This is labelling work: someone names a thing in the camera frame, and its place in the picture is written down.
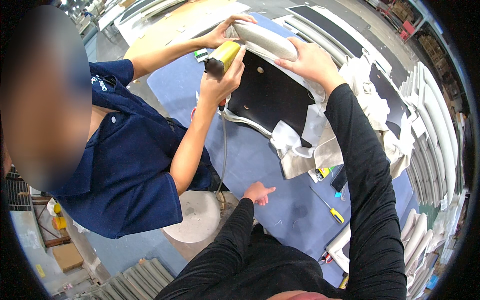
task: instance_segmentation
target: screwdriver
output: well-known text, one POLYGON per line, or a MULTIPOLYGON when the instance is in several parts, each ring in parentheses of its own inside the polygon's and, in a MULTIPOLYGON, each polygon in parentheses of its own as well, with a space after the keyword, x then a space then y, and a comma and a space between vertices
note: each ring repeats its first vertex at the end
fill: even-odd
POLYGON ((310 187, 310 188, 311 188, 312 191, 315 193, 315 195, 317 195, 318 198, 320 198, 320 200, 322 200, 322 201, 328 206, 328 208, 330 208, 330 213, 331 213, 332 216, 335 218, 335 220, 336 220, 338 223, 343 224, 343 222, 344 222, 345 220, 343 219, 343 217, 341 216, 341 214, 339 214, 338 211, 336 211, 334 208, 331 208, 330 205, 328 205, 328 203, 325 202, 325 200, 322 199, 322 198, 320 197, 320 195, 313 189, 313 187, 310 187))

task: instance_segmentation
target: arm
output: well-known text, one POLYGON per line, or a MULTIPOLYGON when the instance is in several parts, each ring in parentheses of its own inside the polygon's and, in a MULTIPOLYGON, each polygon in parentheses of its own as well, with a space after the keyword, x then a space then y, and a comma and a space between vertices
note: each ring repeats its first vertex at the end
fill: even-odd
POLYGON ((129 59, 133 64, 133 79, 138 79, 144 75, 147 75, 161 67, 168 65, 172 61, 176 60, 196 50, 202 48, 215 49, 225 41, 236 40, 235 38, 225 38, 225 30, 235 20, 244 20, 247 22, 257 23, 257 21, 250 15, 238 14, 233 15, 219 24, 214 30, 208 34, 193 38, 187 41, 179 42, 173 45, 161 46, 154 49, 146 49, 143 53, 130 54, 128 51, 125 54, 124 59, 129 59))
POLYGON ((342 150, 352 213, 347 291, 356 299, 404 299, 404 252, 386 155, 329 54, 315 44, 289 40, 299 58, 276 63, 324 87, 329 96, 325 115, 342 150))
POLYGON ((242 62, 244 55, 245 46, 242 46, 222 80, 210 78, 206 73, 203 74, 197 110, 170 166, 170 174, 175 181, 179 196, 187 190, 197 171, 208 128, 218 104, 240 85, 241 75, 245 68, 242 62))
POLYGON ((265 205, 275 187, 252 184, 215 240, 195 256, 155 299, 192 299, 238 273, 245 262, 253 222, 253 204, 265 205))

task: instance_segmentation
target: factory floor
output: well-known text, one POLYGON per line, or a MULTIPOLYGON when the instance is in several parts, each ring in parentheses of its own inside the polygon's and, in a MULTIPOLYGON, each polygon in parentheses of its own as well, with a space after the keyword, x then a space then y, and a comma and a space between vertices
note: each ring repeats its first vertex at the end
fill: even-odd
MULTIPOLYGON (((307 2, 303 0, 239 0, 239 2, 249 5, 252 12, 261 13, 270 19, 286 15, 286 7, 306 3, 326 7, 356 28, 382 53, 392 65, 391 78, 397 87, 406 79, 407 71, 412 71, 413 66, 419 60, 416 51, 412 50, 411 43, 404 44, 395 34, 391 24, 363 0, 308 0, 307 2)), ((85 45, 89 61, 101 62, 122 59, 129 47, 128 44, 121 34, 113 36, 111 40, 113 43, 102 33, 97 33, 85 45)), ((146 83, 148 77, 149 75, 141 77, 137 83, 130 83, 127 88, 133 94, 144 99, 160 114, 168 117, 168 113, 148 87, 146 83)), ((237 201, 231 194, 227 197, 228 202, 232 204, 237 201)), ((222 213, 223 218, 220 221, 219 228, 225 222, 233 207, 234 205, 229 206, 222 213)), ((157 257, 174 276, 215 237, 215 234, 213 234, 202 242, 187 244, 174 240, 162 229, 128 235, 117 240, 103 238, 95 233, 86 233, 85 235, 111 275, 124 271, 138 263, 141 258, 157 257)))

